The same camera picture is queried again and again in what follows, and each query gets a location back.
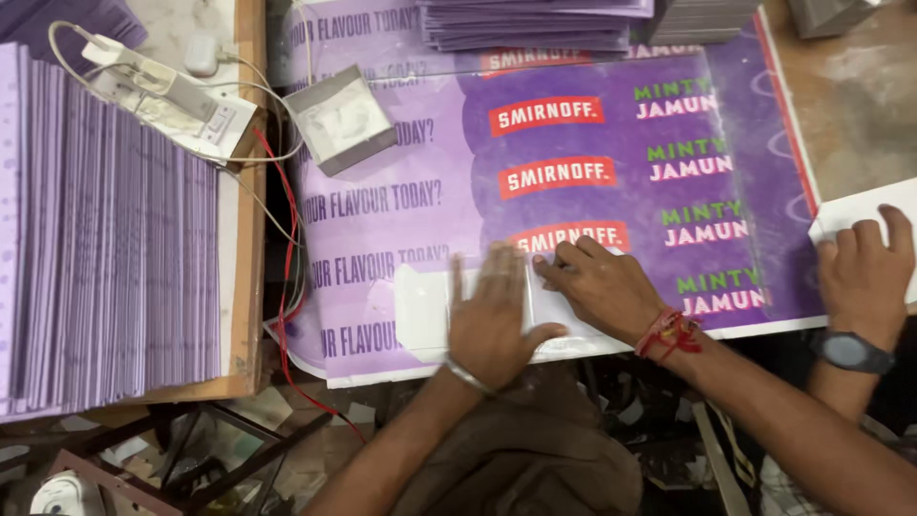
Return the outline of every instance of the red wire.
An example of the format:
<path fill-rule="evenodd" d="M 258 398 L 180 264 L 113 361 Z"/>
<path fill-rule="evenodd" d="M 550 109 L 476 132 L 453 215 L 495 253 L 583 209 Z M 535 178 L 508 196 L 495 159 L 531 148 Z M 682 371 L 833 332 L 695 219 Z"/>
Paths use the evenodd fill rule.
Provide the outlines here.
<path fill-rule="evenodd" d="M 264 150 L 268 152 L 268 155 L 271 158 L 273 158 L 274 152 L 271 150 L 271 146 L 268 143 L 268 140 L 264 138 L 264 135 L 261 134 L 261 131 L 259 131 L 257 128 L 252 128 L 252 130 L 255 131 L 255 135 L 258 136 L 259 140 L 261 140 L 261 145 L 264 147 Z M 279 163 L 277 162 L 273 162 L 273 163 L 274 163 L 274 166 L 277 167 L 277 172 L 281 173 L 281 179 L 283 180 L 283 189 L 286 191 L 287 201 L 290 203 L 290 217 L 293 219 L 293 229 L 290 231 L 290 236 L 292 236 L 295 239 L 296 230 L 298 229 L 297 225 L 299 222 L 299 212 L 296 209 L 296 199 L 295 197 L 293 197 L 293 189 L 290 188 L 290 182 L 287 181 L 286 173 L 283 171 L 283 168 L 281 168 Z M 293 258 L 293 242 L 290 241 L 287 243 L 286 262 L 284 263 L 284 266 L 283 266 L 283 281 L 284 282 L 290 281 L 290 261 L 292 260 L 292 258 Z M 305 394 L 293 382 L 293 377 L 290 376 L 289 358 L 287 357 L 286 320 L 283 316 L 283 307 L 284 306 L 286 306 L 286 288 L 283 289 L 283 294 L 281 294 L 281 309 L 280 309 L 280 315 L 278 316 L 277 334 L 280 337 L 279 344 L 281 346 L 281 366 L 283 368 L 283 375 L 286 376 L 287 382 L 290 383 L 290 386 L 293 388 L 293 390 L 298 392 L 304 398 L 311 401 L 316 407 L 324 410 L 325 412 L 331 415 L 338 416 L 340 419 L 344 420 L 348 425 L 350 425 L 350 428 L 353 429 L 353 431 L 357 434 L 357 437 L 359 437 L 359 439 L 363 441 L 363 443 L 365 444 L 366 439 L 363 437 L 363 434 L 359 431 L 359 429 L 357 428 L 357 425 L 350 422 L 347 416 L 345 416 L 344 414 L 341 414 L 338 410 L 332 409 L 331 407 L 328 407 L 327 405 L 319 402 L 318 400 L 312 398 L 308 394 Z"/>

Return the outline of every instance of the metal bangle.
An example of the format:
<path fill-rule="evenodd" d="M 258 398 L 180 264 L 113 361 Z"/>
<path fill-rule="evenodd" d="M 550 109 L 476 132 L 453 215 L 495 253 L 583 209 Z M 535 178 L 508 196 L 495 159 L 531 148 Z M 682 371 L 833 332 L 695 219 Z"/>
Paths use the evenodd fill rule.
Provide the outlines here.
<path fill-rule="evenodd" d="M 457 376 L 459 380 L 478 389 L 484 396 L 493 398 L 497 395 L 497 391 L 485 386 L 483 382 L 475 377 L 475 375 L 469 373 L 467 369 L 456 362 L 452 358 L 452 353 L 446 355 L 446 361 L 444 362 L 444 365 L 448 368 L 449 371 L 452 371 L 452 374 Z"/>

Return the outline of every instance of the stack of purple sheets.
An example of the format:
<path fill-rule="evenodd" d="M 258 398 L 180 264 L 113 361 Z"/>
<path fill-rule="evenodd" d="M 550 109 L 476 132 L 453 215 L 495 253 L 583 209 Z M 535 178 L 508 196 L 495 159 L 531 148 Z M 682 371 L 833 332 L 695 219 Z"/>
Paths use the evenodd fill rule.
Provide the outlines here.
<path fill-rule="evenodd" d="M 56 63 L 48 43 L 48 26 L 57 20 L 75 23 L 131 49 L 147 38 L 147 30 L 125 0 L 0 0 L 0 42 L 18 41 L 28 46 L 33 58 Z M 77 73 L 94 67 L 81 55 L 86 46 L 83 37 L 61 28 L 57 41 L 64 59 Z"/>
<path fill-rule="evenodd" d="M 653 0 L 417 0 L 424 42 L 438 50 L 487 47 L 625 51 L 629 27 Z"/>
<path fill-rule="evenodd" d="M 216 174 L 0 43 L 0 423 L 219 376 Z"/>

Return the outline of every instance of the red thread bracelet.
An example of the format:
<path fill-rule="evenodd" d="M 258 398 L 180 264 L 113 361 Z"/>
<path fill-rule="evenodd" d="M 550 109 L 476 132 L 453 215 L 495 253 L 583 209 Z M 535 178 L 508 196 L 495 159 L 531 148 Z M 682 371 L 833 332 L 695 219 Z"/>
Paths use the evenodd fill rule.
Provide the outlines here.
<path fill-rule="evenodd" d="M 658 360 L 661 364 L 676 349 L 685 353 L 700 353 L 701 345 L 694 340 L 694 330 L 698 328 L 698 320 L 687 319 L 681 310 L 666 307 L 659 317 L 650 325 L 640 342 L 634 347 L 637 356 L 645 357 L 653 344 L 662 344 L 668 351 Z"/>

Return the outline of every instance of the wristwatch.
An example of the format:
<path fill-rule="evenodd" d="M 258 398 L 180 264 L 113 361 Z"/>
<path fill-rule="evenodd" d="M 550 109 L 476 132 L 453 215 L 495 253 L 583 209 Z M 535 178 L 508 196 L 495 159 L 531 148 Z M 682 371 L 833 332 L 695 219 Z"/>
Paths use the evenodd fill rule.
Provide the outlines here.
<path fill-rule="evenodd" d="M 884 375 L 895 365 L 895 355 L 880 350 L 856 333 L 827 331 L 812 345 L 825 362 L 847 371 Z"/>

